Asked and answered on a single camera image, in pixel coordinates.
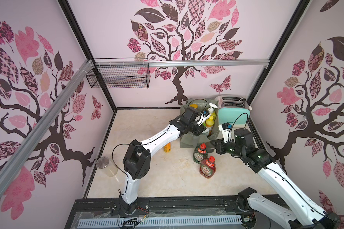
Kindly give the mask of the grey-green shopping bag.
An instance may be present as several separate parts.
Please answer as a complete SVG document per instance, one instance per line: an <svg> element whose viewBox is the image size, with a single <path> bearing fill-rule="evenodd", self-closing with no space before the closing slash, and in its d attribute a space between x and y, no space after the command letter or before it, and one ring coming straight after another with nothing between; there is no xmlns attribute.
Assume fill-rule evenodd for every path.
<svg viewBox="0 0 344 229"><path fill-rule="evenodd" d="M180 114L189 116L191 109L196 110L197 116L190 124L192 130L180 137L180 148L196 148L205 143L211 152L210 141L218 137L218 101L211 98L188 99L181 105Z"/></svg>

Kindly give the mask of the orange bottle yellow cap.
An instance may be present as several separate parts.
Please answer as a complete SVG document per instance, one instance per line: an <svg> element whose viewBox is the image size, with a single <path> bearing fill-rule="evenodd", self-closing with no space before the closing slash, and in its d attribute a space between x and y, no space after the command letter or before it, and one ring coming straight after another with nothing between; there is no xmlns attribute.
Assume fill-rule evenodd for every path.
<svg viewBox="0 0 344 229"><path fill-rule="evenodd" d="M171 151L171 143L166 144L163 147L163 150L164 150L165 153L170 153L170 151Z"/></svg>
<svg viewBox="0 0 344 229"><path fill-rule="evenodd" d="M210 116L206 121L205 121L205 127L212 129L215 124L215 120L213 116Z"/></svg>

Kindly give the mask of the large yellow dish soap bottle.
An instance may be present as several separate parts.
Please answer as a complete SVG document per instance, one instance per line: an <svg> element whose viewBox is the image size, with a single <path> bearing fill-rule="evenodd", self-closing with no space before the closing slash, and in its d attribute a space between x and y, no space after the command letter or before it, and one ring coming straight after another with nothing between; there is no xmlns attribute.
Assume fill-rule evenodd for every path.
<svg viewBox="0 0 344 229"><path fill-rule="evenodd" d="M209 103L209 108L208 108L208 112L210 113L210 115L212 116L212 118L215 120L217 115L216 115L216 110L218 109L218 106L213 104L213 103Z"/></svg>

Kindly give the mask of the orange pump soap bottle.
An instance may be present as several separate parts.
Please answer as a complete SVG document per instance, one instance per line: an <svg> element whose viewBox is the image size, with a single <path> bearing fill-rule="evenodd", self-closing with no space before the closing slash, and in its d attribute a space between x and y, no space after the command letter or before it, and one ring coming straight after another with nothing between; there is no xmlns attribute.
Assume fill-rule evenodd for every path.
<svg viewBox="0 0 344 229"><path fill-rule="evenodd" d="M198 109L198 105L197 104L190 104L189 107L190 108L194 108L195 110Z"/></svg>

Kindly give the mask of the white bottle green cap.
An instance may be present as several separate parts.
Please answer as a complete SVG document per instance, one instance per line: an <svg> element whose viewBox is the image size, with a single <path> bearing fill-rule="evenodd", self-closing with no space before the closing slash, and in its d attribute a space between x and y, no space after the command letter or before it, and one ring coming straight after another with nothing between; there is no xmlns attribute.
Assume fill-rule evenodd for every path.
<svg viewBox="0 0 344 229"><path fill-rule="evenodd" d="M211 133L211 129L206 127L205 130L202 132L202 135L209 136L210 133Z"/></svg>

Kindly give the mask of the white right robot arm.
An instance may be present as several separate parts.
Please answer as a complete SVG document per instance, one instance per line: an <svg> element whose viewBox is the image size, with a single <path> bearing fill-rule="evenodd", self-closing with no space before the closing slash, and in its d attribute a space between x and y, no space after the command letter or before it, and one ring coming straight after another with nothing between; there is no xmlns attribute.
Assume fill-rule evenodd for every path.
<svg viewBox="0 0 344 229"><path fill-rule="evenodd" d="M236 201L242 212L258 211L285 229L336 229L340 226L339 216L327 212L305 195L267 151L224 139L212 140L211 144L218 154L228 153L240 158L270 184L287 205L284 208L255 189L246 188L239 192Z"/></svg>

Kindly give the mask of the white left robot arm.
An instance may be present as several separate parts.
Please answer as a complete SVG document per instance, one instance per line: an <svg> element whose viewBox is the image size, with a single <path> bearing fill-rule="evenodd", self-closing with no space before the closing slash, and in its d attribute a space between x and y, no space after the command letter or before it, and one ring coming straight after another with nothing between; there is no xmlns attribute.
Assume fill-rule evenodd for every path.
<svg viewBox="0 0 344 229"><path fill-rule="evenodd" d="M205 130L206 127L203 124L190 123L185 125L180 121L173 121L171 125L156 135L141 142L133 140L129 144L123 159L126 179L120 195L120 205L124 213L130 215L136 210L140 182L149 172L151 159L155 153L188 132L198 136Z"/></svg>

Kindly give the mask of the dark green bottle red cap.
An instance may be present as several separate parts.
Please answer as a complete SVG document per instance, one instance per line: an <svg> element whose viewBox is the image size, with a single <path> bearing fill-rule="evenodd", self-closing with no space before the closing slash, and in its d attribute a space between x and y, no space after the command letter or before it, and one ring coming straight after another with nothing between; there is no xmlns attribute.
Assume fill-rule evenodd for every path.
<svg viewBox="0 0 344 229"><path fill-rule="evenodd" d="M201 143L199 144L193 152L193 160L194 162L200 164L204 159L208 158L208 152L206 149L206 144Z"/></svg>

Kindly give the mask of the mint green toaster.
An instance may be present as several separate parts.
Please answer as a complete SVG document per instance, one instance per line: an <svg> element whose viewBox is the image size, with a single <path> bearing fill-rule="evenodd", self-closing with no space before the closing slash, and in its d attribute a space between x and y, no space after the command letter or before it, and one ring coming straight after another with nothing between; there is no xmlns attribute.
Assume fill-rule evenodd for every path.
<svg viewBox="0 0 344 229"><path fill-rule="evenodd" d="M229 123L234 128L245 126L252 110L246 98L235 95L220 95L215 100L218 104L217 118L220 125Z"/></svg>

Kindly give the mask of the clear glass jar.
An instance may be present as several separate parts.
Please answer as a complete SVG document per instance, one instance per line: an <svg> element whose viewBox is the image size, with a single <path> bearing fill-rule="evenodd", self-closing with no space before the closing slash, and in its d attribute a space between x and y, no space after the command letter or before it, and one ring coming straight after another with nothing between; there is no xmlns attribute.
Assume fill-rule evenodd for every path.
<svg viewBox="0 0 344 229"><path fill-rule="evenodd" d="M108 177L115 177L118 173L117 167L107 156L102 156L96 161L96 168Z"/></svg>

